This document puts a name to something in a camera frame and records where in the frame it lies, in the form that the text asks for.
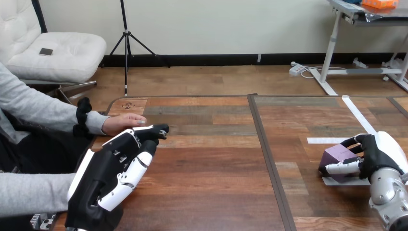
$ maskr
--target wooden table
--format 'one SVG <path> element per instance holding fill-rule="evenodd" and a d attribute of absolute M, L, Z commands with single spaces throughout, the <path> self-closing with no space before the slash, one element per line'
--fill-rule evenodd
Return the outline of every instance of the wooden table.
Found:
<path fill-rule="evenodd" d="M 351 98 L 408 153 L 408 98 Z M 109 115 L 168 123 L 153 162 L 124 202 L 119 231 L 380 231 L 368 186 L 325 185 L 324 149 L 307 137 L 365 130 L 338 97 L 149 97 L 113 102 Z M 108 137 L 99 137 L 92 149 Z M 63 231 L 64 214 L 54 231 Z"/>
<path fill-rule="evenodd" d="M 170 133 L 117 230 L 284 230 L 246 96 L 123 98 L 108 109 L 129 112 Z M 52 230 L 65 230 L 64 217 Z"/>

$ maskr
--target gray sleeve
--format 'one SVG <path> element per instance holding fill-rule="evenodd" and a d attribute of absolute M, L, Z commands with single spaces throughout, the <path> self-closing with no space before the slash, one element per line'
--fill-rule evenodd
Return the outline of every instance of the gray sleeve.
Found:
<path fill-rule="evenodd" d="M 77 108 L 28 87 L 0 63 L 0 108 L 13 116 L 43 126 L 72 131 L 77 124 Z M 93 134 L 103 135 L 102 125 L 107 116 L 92 111 L 86 125 Z"/>
<path fill-rule="evenodd" d="M 0 173 L 0 217 L 66 211 L 74 176 Z"/>

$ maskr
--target white cushion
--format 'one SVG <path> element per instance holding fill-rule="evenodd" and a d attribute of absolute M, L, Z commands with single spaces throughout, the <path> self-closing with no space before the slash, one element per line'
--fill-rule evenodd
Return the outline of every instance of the white cushion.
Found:
<path fill-rule="evenodd" d="M 52 49 L 52 55 L 39 55 L 42 48 Z M 97 35 L 44 33 L 6 67 L 20 79 L 82 83 L 95 73 L 105 50 L 105 40 Z"/>
<path fill-rule="evenodd" d="M 31 0 L 0 0 L 0 63 L 25 51 L 40 34 Z"/>

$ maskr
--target purple cube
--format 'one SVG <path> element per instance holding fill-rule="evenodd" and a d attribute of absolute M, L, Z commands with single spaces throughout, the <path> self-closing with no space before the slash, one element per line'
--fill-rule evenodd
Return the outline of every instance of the purple cube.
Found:
<path fill-rule="evenodd" d="M 346 147 L 341 144 L 333 146 L 324 150 L 323 157 L 321 158 L 319 167 L 325 167 L 329 164 L 337 164 L 348 158 L 356 157 L 356 154 L 352 153 Z M 330 175 L 335 181 L 343 183 L 347 181 L 346 176 L 348 174 L 334 174 Z"/>

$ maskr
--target white wall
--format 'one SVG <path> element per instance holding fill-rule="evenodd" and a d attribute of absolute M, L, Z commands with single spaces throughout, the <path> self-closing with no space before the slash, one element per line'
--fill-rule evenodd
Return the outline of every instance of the white wall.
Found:
<path fill-rule="evenodd" d="M 122 35 L 119 0 L 40 4 L 48 31 L 100 35 L 107 54 Z M 157 54 L 326 52 L 335 18 L 325 0 L 125 0 L 125 8 L 129 30 Z M 342 22 L 336 52 L 392 52 L 406 32 Z M 124 54 L 124 41 L 115 54 Z"/>

